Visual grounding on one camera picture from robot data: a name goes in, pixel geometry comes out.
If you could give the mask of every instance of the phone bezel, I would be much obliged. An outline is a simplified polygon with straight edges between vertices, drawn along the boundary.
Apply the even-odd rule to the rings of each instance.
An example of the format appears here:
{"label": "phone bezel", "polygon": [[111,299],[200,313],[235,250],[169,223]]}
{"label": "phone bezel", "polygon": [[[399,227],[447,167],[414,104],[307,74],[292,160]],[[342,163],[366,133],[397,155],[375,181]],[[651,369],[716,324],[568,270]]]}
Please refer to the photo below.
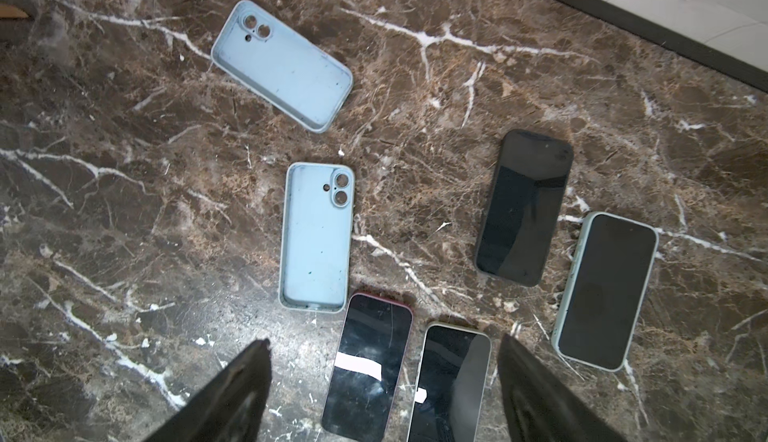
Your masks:
{"label": "phone bezel", "polygon": [[[571,357],[570,355],[566,355],[560,350],[560,335],[562,333],[563,324],[565,323],[565,316],[568,314],[568,310],[570,309],[570,306],[571,306],[571,296],[573,295],[573,291],[576,286],[578,270],[579,270],[579,267],[581,267],[581,259],[584,256],[584,248],[587,246],[589,234],[592,229],[592,221],[594,221],[594,219],[598,216],[613,217],[615,219],[625,220],[629,223],[636,224],[638,226],[646,227],[651,231],[653,231],[654,235],[656,236],[656,243],[654,244],[654,252],[653,252],[653,255],[651,255],[650,262],[648,263],[648,272],[645,275],[643,290],[640,293],[640,297],[638,300],[638,311],[634,315],[634,322],[632,323],[632,329],[630,330],[629,337],[627,339],[627,346],[624,348],[624,357],[621,359],[621,363],[617,368],[602,367],[601,365],[594,364],[587,360],[581,360],[580,358],[575,358],[575,357]],[[638,319],[640,318],[640,310],[643,307],[643,300],[645,299],[645,293],[648,290],[648,281],[650,280],[650,274],[654,269],[654,259],[656,257],[656,251],[658,250],[658,247],[659,247],[659,231],[657,231],[655,227],[649,226],[648,224],[640,223],[636,220],[628,219],[627,217],[617,216],[615,214],[610,214],[602,211],[590,213],[584,219],[584,222],[582,223],[582,226],[581,226],[581,235],[579,236],[578,243],[576,245],[574,261],[571,264],[571,272],[568,274],[568,281],[565,283],[563,298],[560,304],[560,309],[558,310],[558,316],[554,321],[554,330],[552,331],[552,347],[554,348],[554,351],[558,353],[559,356],[566,359],[570,359],[570,360],[576,360],[581,364],[586,364],[586,365],[589,365],[590,367],[598,368],[600,370],[607,370],[609,372],[617,372],[624,367],[624,362],[627,360],[627,355],[629,354],[629,347],[632,345],[632,337],[634,336],[634,329],[635,327],[637,327]]]}

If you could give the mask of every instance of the black smartphone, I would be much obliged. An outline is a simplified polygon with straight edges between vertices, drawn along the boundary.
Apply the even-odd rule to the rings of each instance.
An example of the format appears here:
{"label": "black smartphone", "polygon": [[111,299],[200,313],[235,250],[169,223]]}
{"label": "black smartphone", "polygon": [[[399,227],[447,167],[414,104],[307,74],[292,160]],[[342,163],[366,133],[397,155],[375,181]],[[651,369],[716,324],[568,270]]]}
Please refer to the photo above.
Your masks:
{"label": "black smartphone", "polygon": [[405,305],[366,294],[351,297],[322,428],[359,442],[384,437],[412,320]]}
{"label": "black smartphone", "polygon": [[656,229],[625,217],[591,213],[584,220],[552,332],[558,353],[621,368],[658,243]]}
{"label": "black smartphone", "polygon": [[478,428],[491,339],[435,323],[418,367],[408,442],[472,442]]}
{"label": "black smartphone", "polygon": [[533,287],[542,278],[574,153],[571,144],[527,130],[504,136],[475,266]]}

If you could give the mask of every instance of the black baseboard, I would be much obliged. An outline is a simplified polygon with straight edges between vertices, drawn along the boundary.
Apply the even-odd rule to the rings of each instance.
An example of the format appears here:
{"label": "black baseboard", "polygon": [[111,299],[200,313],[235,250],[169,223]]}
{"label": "black baseboard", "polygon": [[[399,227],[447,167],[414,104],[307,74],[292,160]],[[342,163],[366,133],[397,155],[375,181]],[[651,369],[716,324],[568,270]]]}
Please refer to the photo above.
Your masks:
{"label": "black baseboard", "polygon": [[768,72],[671,31],[603,0],[558,0],[681,56],[768,92]]}

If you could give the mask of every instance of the camera cutout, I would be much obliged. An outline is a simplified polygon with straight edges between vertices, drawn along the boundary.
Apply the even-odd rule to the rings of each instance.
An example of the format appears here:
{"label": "camera cutout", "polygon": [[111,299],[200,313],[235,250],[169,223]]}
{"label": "camera cutout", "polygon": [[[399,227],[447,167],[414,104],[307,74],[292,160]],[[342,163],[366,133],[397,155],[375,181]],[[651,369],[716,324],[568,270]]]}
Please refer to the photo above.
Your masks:
{"label": "camera cutout", "polygon": [[336,186],[344,188],[350,183],[350,178],[346,174],[336,176]]}
{"label": "camera cutout", "polygon": [[256,28],[256,16],[253,14],[245,16],[245,19],[243,19],[243,25],[246,27],[246,29],[253,31]]}
{"label": "camera cutout", "polygon": [[262,25],[259,26],[258,29],[256,29],[256,34],[260,38],[266,39],[266,38],[268,38],[270,36],[270,34],[272,34],[272,29],[270,29],[270,26],[268,26],[266,24],[262,24]]}
{"label": "camera cutout", "polygon": [[338,208],[346,207],[352,197],[350,185],[352,175],[349,170],[336,169],[331,174],[331,202]]}
{"label": "camera cutout", "polygon": [[346,192],[344,192],[343,190],[340,190],[339,192],[335,193],[333,195],[333,200],[336,202],[337,205],[343,206],[344,204],[346,204],[346,200],[347,200]]}

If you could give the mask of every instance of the white marble vein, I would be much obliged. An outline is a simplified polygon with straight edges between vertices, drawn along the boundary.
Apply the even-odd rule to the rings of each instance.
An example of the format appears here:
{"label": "white marble vein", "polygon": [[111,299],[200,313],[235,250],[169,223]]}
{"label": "white marble vein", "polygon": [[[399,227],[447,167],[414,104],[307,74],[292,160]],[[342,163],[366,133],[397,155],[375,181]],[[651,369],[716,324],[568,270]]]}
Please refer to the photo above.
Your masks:
{"label": "white marble vein", "polygon": [[395,264],[398,264],[404,271],[406,271],[406,274],[408,275],[408,278],[411,279],[424,293],[427,294],[430,300],[432,300],[435,304],[437,304],[438,307],[446,311],[446,313],[450,315],[455,315],[457,317],[462,317],[459,313],[456,313],[453,309],[449,308],[446,303],[444,303],[438,296],[435,294],[435,292],[430,289],[427,284],[422,282],[421,279],[418,278],[416,273],[413,271],[413,268],[410,264],[403,262],[397,254],[395,254],[392,250],[388,249],[387,247],[384,247],[373,238],[370,234],[367,234],[365,236],[360,236],[357,234],[352,235],[352,239],[367,243],[368,245],[379,249],[382,253],[389,255],[389,257],[392,257],[392,259],[395,261]]}
{"label": "white marble vein", "polygon": [[85,9],[82,9],[78,6],[75,6],[71,2],[67,1],[59,1],[64,6],[67,6],[68,8],[80,12],[83,15],[88,16],[91,19],[95,19],[97,21],[105,21],[105,22],[111,22],[112,24],[118,24],[118,25],[127,25],[131,27],[136,28],[147,28],[152,29],[154,31],[159,31],[165,34],[167,37],[172,37],[174,39],[177,39],[178,41],[183,42],[190,51],[196,53],[203,59],[206,59],[207,61],[210,60],[210,55],[203,52],[200,48],[197,47],[189,38],[189,36],[184,32],[177,32],[172,31],[171,29],[165,27],[164,25],[158,24],[159,21],[167,21],[168,19],[174,19],[174,18],[153,18],[153,19],[126,19],[126,18],[120,18],[118,16],[114,15],[105,15],[105,14],[99,14],[97,12],[90,12],[86,11]]}
{"label": "white marble vein", "polygon": [[[542,330],[542,333],[544,334],[544,337],[547,338],[547,340],[550,340],[549,333],[546,329],[544,329],[544,325],[542,324],[542,321],[539,320],[538,316],[535,313],[531,313],[533,315],[534,320],[536,321],[536,325]],[[563,364],[565,364],[569,369],[571,369],[574,374],[576,374],[581,380],[586,380],[583,375],[579,374],[578,370],[574,369],[573,365],[571,365],[570,362],[565,360],[565,357],[558,354],[558,358],[562,360]]]}
{"label": "white marble vein", "polygon": [[149,381],[152,385],[158,388],[160,393],[163,395],[163,398],[168,402],[168,404],[171,406],[171,408],[178,410],[186,404],[186,401],[183,397],[180,395],[176,395],[173,392],[168,389],[168,383],[165,381],[165,377],[168,375],[168,370],[165,370],[162,374],[155,372],[154,370],[150,369],[144,364],[140,364],[138,362],[135,362],[131,360],[123,351],[120,350],[120,348],[114,343],[114,341],[108,340],[108,338],[101,337],[101,335],[96,332],[91,325],[89,325],[87,322],[83,321],[76,315],[72,313],[72,303],[66,302],[64,305],[60,305],[59,303],[56,303],[56,301],[53,300],[53,297],[51,297],[50,294],[46,293],[40,285],[37,283],[32,282],[35,287],[46,297],[49,301],[51,301],[51,305],[56,308],[60,313],[63,314],[63,316],[67,319],[67,322],[70,324],[79,327],[80,329],[84,330],[85,332],[88,332],[91,334],[95,339],[97,339],[101,344],[110,352],[118,356],[117,363],[119,365],[122,365],[123,367],[129,368],[131,370],[135,370],[141,376]]}
{"label": "white marble vein", "polygon": [[116,302],[118,301],[118,298],[117,298],[117,297],[115,297],[114,295],[112,295],[112,294],[108,293],[106,290],[102,289],[102,288],[101,288],[101,287],[99,287],[98,285],[94,284],[94,283],[93,283],[93,281],[91,281],[91,279],[89,279],[89,278],[88,278],[88,277],[86,277],[85,275],[82,275],[81,273],[79,273],[79,272],[78,272],[78,271],[77,271],[77,270],[76,270],[74,267],[72,267],[71,265],[68,265],[68,264],[64,264],[62,261],[60,261],[60,260],[57,260],[57,259],[54,259],[54,261],[53,261],[53,264],[54,264],[54,265],[56,265],[57,267],[61,268],[61,269],[64,269],[64,270],[66,270],[66,271],[67,271],[67,272],[69,272],[70,274],[74,275],[74,277],[75,277],[76,279],[79,279],[79,280],[80,280],[80,282],[82,282],[83,284],[86,284],[88,287],[90,287],[91,289],[93,289],[93,290],[94,290],[94,291],[96,291],[97,293],[100,293],[100,294],[102,294],[104,297],[106,297],[107,299],[109,299],[109,300],[110,300],[110,301],[112,301],[113,303],[116,303]]}
{"label": "white marble vein", "polygon": [[0,355],[0,365],[19,365],[24,362],[20,358],[8,358],[7,355]]}
{"label": "white marble vein", "polygon": [[594,61],[594,59],[590,58],[588,55],[580,54],[572,51],[558,51],[556,49],[551,49],[551,48],[533,48],[530,46],[521,46],[521,45],[477,44],[471,39],[460,38],[459,36],[456,36],[455,34],[451,33],[451,25],[448,22],[444,22],[442,25],[443,34],[439,36],[434,36],[434,35],[427,34],[424,31],[419,31],[419,32],[412,31],[411,29],[404,28],[403,26],[398,26],[388,21],[382,21],[381,19],[373,18],[369,15],[361,14],[360,12],[352,11],[350,9],[341,8],[341,10],[343,12],[346,12],[347,14],[354,15],[364,21],[367,21],[372,25],[379,26],[380,28],[385,28],[388,31],[399,32],[400,34],[405,34],[411,38],[416,39],[418,44],[421,46],[419,51],[422,55],[422,61],[424,62],[427,81],[431,79],[431,74],[429,71],[429,60],[427,59],[427,48],[433,44],[441,44],[445,41],[452,42],[454,44],[457,44],[463,47],[473,48],[477,51],[494,55],[496,58],[505,58],[507,54],[524,53],[524,54],[534,54],[534,55],[546,54],[546,55],[554,55],[554,56],[560,56],[565,58],[581,58],[584,60]]}
{"label": "white marble vein", "polygon": [[192,196],[192,197],[196,197],[196,198],[198,198],[198,199],[202,200],[202,201],[203,201],[203,202],[205,202],[205,203],[208,203],[208,204],[210,204],[210,205],[211,205],[211,206],[213,206],[213,207],[214,207],[214,209],[216,209],[216,210],[217,210],[217,211],[218,211],[218,212],[219,212],[219,213],[220,213],[222,216],[224,216],[224,218],[226,219],[226,221],[227,221],[228,223],[230,223],[230,225],[232,224],[232,219],[230,219],[230,217],[229,217],[229,216],[227,216],[227,215],[226,215],[226,212],[224,211],[224,210],[225,210],[227,207],[229,207],[229,206],[227,206],[225,203],[216,202],[215,200],[213,200],[212,198],[210,198],[210,197],[206,196],[205,194],[197,192],[197,190],[187,189],[187,194],[189,194],[189,195],[190,195],[190,196]]}
{"label": "white marble vein", "polygon": [[479,62],[478,66],[475,68],[475,72],[472,73],[472,76],[467,79],[464,84],[462,84],[462,86],[467,88],[467,91],[469,92],[469,101],[467,102],[467,111],[464,113],[464,121],[462,121],[462,127],[464,127],[464,124],[469,121],[469,113],[472,112],[472,107],[475,106],[475,82],[480,79],[484,71],[485,62]]}
{"label": "white marble vein", "polygon": [[760,360],[763,361],[763,375],[768,378],[768,364],[766,363],[766,352],[763,350],[763,344],[759,339],[756,340],[757,348],[760,350]]}
{"label": "white marble vein", "polygon": [[649,119],[655,119],[656,104],[654,104],[654,102],[652,102],[648,98],[648,94],[646,94],[645,91],[641,91],[640,94],[643,96],[643,107],[645,108],[645,117],[648,117]]}
{"label": "white marble vein", "polygon": [[68,154],[51,154],[47,152],[28,152],[20,149],[13,150],[13,153],[18,157],[24,157],[25,159],[30,159],[30,160],[57,160],[60,162],[76,163],[78,166],[81,166],[85,168],[88,172],[90,172],[95,179],[101,179],[103,176],[120,177],[121,179],[125,179],[131,183],[138,185],[139,187],[141,187],[141,192],[145,194],[147,193],[147,188],[144,186],[143,182],[128,176],[126,173],[118,169],[113,169],[111,167],[95,166],[92,163],[86,162],[80,158],[70,156]]}
{"label": "white marble vein", "polygon": [[578,207],[580,213],[588,213],[591,208],[589,204],[587,204],[587,201],[582,199],[578,194],[576,194],[576,191],[574,188],[569,187],[565,190],[565,194],[568,196],[572,196],[574,199],[576,199],[574,202],[570,204],[565,204],[566,207]]}
{"label": "white marble vein", "polygon": [[153,313],[155,311],[161,311],[163,309],[168,309],[169,307],[174,307],[176,305],[176,303],[167,303],[162,305],[149,304],[148,308],[141,307],[134,303],[134,300],[133,300],[134,290],[136,290],[134,286],[130,286],[128,288],[128,290],[125,292],[124,303],[126,307],[130,308],[135,313]]}
{"label": "white marble vein", "polygon": [[584,221],[584,217],[576,217],[576,216],[569,216],[567,214],[563,214],[561,216],[558,216],[558,220],[564,220],[565,222],[570,222],[574,224],[581,224]]}
{"label": "white marble vein", "polygon": [[624,360],[624,371],[627,372],[627,378],[632,384],[632,392],[634,393],[634,397],[638,399],[638,408],[640,409],[640,413],[643,415],[646,425],[648,425],[648,414],[645,411],[645,405],[643,405],[643,396],[640,394],[640,386],[638,384],[638,380],[634,377],[634,369],[632,369],[632,366],[629,365],[629,361],[627,359]]}
{"label": "white marble vein", "polygon": [[177,140],[182,138],[187,132],[189,132],[190,130],[197,129],[198,127],[203,127],[203,124],[195,124],[194,126],[189,126],[189,127],[185,128],[184,130],[182,130],[181,132],[179,132],[175,136],[168,137],[168,142],[167,143],[168,144],[172,144],[172,143],[176,142]]}
{"label": "white marble vein", "polygon": [[680,227],[683,232],[688,232],[688,222],[685,220],[685,208],[683,207],[683,200],[677,194],[674,195],[674,201],[677,204],[677,219],[680,221]]}
{"label": "white marble vein", "polygon": [[54,184],[49,178],[42,175],[37,169],[30,166],[29,164],[25,163],[23,160],[19,159],[16,155],[15,150],[7,150],[7,149],[0,149],[0,156],[3,156],[5,159],[8,159],[12,162],[17,163],[19,166],[21,166],[24,170],[29,173],[32,177],[42,182],[45,186],[47,186],[50,190],[54,191],[65,204],[69,206],[70,209],[74,209],[74,205],[72,204],[72,201],[67,198],[67,195],[64,193],[64,191]]}
{"label": "white marble vein", "polygon": [[165,91],[166,91],[166,88],[160,88],[157,91],[153,91],[146,98],[144,98],[144,100],[142,100],[141,102],[136,103],[136,105],[133,106],[131,111],[140,112],[141,110],[146,108],[149,105],[149,103],[152,102],[153,99],[155,99],[157,96],[159,96],[160,94],[162,94]]}
{"label": "white marble vein", "polygon": [[656,230],[661,236],[669,236],[669,237],[675,237],[680,239],[686,239],[688,241],[691,241],[694,244],[701,245],[702,247],[705,247],[707,249],[715,250],[718,253],[736,255],[743,259],[754,260],[755,262],[758,262],[758,263],[763,262],[762,260],[758,259],[757,257],[754,257],[753,255],[742,253],[733,249],[728,249],[727,247],[723,247],[722,245],[717,245],[717,244],[705,241],[704,239],[699,239],[698,237],[689,236],[688,234],[672,232],[666,229],[662,229],[661,227],[657,227]]}
{"label": "white marble vein", "polygon": [[730,330],[735,331],[735,330],[741,328],[742,326],[744,326],[744,324],[749,324],[750,322],[753,321],[754,318],[760,317],[761,315],[763,315],[765,313],[768,313],[768,309],[763,309],[762,311],[760,311],[758,313],[754,313],[754,314],[750,315],[749,317],[747,317],[743,321],[741,321],[738,324],[736,324],[734,327],[730,328]]}
{"label": "white marble vein", "polygon": [[734,357],[734,352],[736,351],[736,346],[739,344],[739,341],[746,336],[748,336],[750,333],[745,332],[743,334],[737,334],[736,337],[734,337],[734,346],[730,348],[730,352],[728,352],[728,355],[725,357],[725,363],[727,364],[730,362],[730,358]]}
{"label": "white marble vein", "polygon": [[687,121],[680,119],[680,122],[677,123],[677,130],[680,132],[684,130],[699,130],[704,129],[706,127],[705,124],[698,123],[698,124],[689,124]]}

